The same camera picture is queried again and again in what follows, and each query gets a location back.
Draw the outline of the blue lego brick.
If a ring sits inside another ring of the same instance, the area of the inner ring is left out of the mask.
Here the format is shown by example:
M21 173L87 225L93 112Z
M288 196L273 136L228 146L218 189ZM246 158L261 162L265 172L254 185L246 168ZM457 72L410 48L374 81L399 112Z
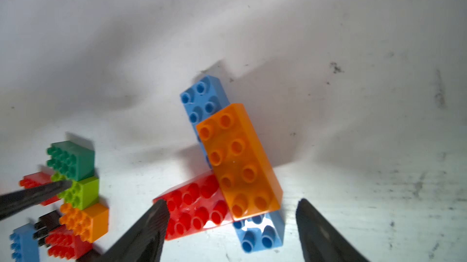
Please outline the blue lego brick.
M33 235L35 228L33 224L25 224L13 230L9 236L12 259L15 262L40 262L39 248Z
M193 127L207 163L207 157L197 125L231 105L218 78L205 76L180 95L188 119ZM253 253L283 246L285 223L280 210L241 220L233 220L242 249Z

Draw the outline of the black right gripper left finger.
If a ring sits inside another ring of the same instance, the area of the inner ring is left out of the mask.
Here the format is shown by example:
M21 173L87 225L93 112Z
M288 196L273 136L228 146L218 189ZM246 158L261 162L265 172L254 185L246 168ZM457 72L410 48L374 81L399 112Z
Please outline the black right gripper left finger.
M105 253L92 250L79 262L158 262L168 228L170 213L164 200L149 210Z

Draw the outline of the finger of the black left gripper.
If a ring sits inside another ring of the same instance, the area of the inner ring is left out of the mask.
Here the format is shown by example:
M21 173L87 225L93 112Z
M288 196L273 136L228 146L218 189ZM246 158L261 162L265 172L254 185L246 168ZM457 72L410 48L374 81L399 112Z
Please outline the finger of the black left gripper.
M71 187L72 180L61 180L1 195L1 220L16 215L29 207L41 204Z

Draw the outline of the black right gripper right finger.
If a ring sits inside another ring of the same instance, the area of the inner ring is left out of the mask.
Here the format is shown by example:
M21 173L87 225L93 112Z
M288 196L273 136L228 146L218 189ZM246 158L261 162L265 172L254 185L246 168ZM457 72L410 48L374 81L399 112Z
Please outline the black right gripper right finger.
M298 203L296 223L306 262L368 262L305 198Z

